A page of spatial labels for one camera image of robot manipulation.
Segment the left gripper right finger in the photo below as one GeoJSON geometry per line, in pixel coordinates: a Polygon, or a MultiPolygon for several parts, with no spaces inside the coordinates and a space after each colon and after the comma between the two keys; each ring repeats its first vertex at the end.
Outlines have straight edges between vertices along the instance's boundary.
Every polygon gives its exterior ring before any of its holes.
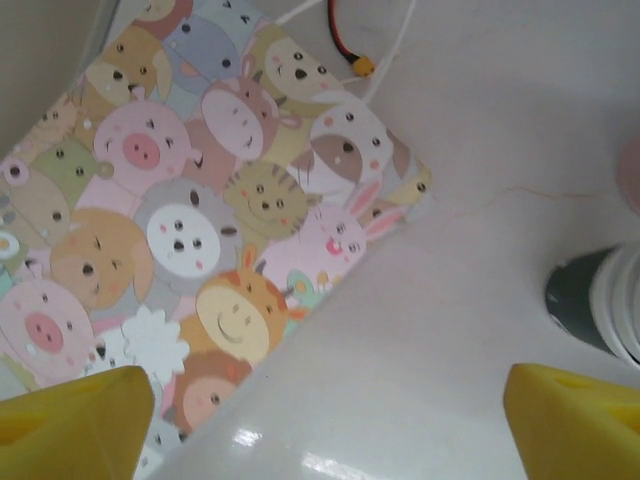
{"type": "Polygon", "coordinates": [[[639,477],[638,389],[521,363],[503,406],[529,479],[639,477]]]}

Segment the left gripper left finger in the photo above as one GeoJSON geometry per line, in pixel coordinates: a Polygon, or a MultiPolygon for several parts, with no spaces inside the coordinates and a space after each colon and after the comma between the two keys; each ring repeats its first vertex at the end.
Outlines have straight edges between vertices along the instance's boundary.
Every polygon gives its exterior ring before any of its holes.
{"type": "Polygon", "coordinates": [[[131,479],[154,408],[125,366],[1,402],[3,479],[131,479]]]}

